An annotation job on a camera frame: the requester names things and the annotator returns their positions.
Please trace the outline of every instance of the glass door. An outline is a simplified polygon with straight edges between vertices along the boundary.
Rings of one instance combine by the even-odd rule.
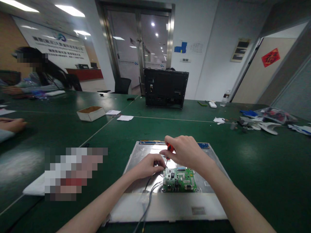
[[[103,13],[116,85],[131,79],[144,96],[143,68],[170,67],[171,13],[116,6],[103,6]]]

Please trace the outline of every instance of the company logo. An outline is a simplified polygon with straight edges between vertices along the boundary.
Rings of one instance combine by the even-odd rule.
[[[58,32],[52,32],[52,34],[53,34],[55,39],[66,42],[66,37],[63,34],[58,33]]]

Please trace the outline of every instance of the red desk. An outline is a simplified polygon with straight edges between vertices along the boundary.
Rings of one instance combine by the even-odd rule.
[[[103,79],[101,69],[67,69],[68,74],[75,74],[80,81]]]

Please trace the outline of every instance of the plastic bag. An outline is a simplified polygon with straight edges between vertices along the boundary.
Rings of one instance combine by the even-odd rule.
[[[271,119],[282,125],[298,121],[297,118],[293,117],[289,113],[274,107],[259,109],[256,110],[255,112],[260,117]]]

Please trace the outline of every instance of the doorway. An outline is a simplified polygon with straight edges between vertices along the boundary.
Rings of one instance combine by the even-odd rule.
[[[101,7],[116,85],[121,78],[130,79],[130,89],[144,96],[143,69],[170,67],[175,5],[157,10],[104,3]]]
[[[263,37],[233,94],[233,103],[256,104],[307,23]]]

